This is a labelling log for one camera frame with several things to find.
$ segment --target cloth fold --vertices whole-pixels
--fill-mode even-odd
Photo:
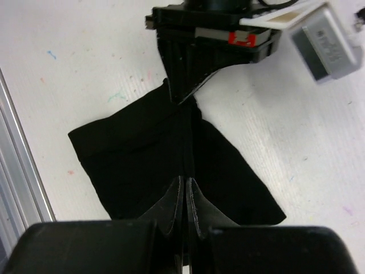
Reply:
[[[285,218],[239,151],[202,119],[195,99],[170,102],[166,80],[69,137],[111,219],[141,216],[178,176],[195,178],[205,197],[240,225]]]

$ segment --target cable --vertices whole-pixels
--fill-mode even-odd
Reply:
[[[282,4],[275,4],[275,5],[271,5],[265,2],[265,0],[257,0],[262,6],[268,7],[269,9],[272,10],[281,10],[281,9],[285,9],[286,7],[290,7],[291,5],[297,3],[299,0],[290,0],[287,1],[285,3]]]

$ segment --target gray linear rail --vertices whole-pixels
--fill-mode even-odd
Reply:
[[[10,255],[25,229],[55,221],[0,69],[0,238]]]

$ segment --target white table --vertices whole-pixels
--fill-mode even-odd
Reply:
[[[161,84],[144,16],[170,3],[0,1],[0,67],[57,220],[108,219],[67,133]],[[284,35],[275,55],[222,70],[196,97],[270,188],[283,224],[332,228],[365,272],[365,68],[317,86]]]

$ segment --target stained white surface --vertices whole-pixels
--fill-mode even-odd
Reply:
[[[108,218],[67,133],[160,85],[144,16],[172,2],[0,0],[0,66],[58,220]],[[275,55],[222,70],[197,99],[270,188],[283,224],[332,228],[365,273],[365,69],[317,86],[284,35]]]

